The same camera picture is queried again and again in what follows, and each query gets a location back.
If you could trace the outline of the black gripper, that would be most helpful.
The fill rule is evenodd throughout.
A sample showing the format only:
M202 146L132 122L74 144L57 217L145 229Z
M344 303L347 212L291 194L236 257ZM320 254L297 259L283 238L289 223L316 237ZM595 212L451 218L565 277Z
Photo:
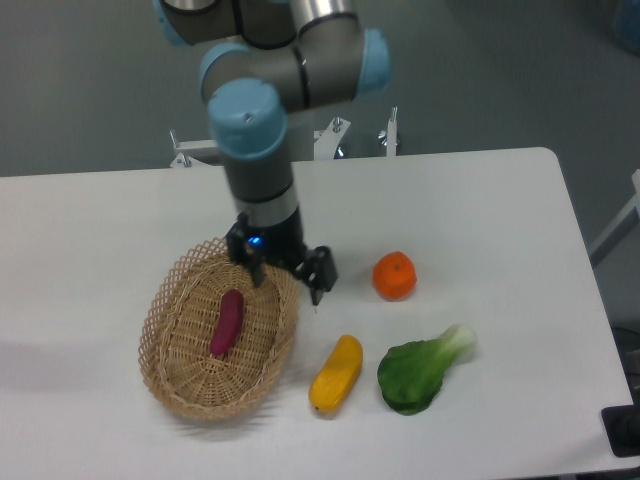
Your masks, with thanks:
M266 264L285 270L303 282L312 304L318 306L338 279L331 249L327 246L308 249L304 243L299 209L283 222L267 227L251 226L249 216L240 213L225 240L231 262L247 271L255 288L265 280L263 265Z

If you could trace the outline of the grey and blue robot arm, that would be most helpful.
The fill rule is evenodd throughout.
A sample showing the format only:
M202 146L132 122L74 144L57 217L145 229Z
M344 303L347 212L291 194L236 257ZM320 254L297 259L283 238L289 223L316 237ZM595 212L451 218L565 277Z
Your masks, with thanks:
M328 247L304 241L289 118L385 90L386 38L350 1L157 1L154 12L170 42L210 44L199 93L237 210L230 260L255 286L265 266L285 270L319 303L338 273Z

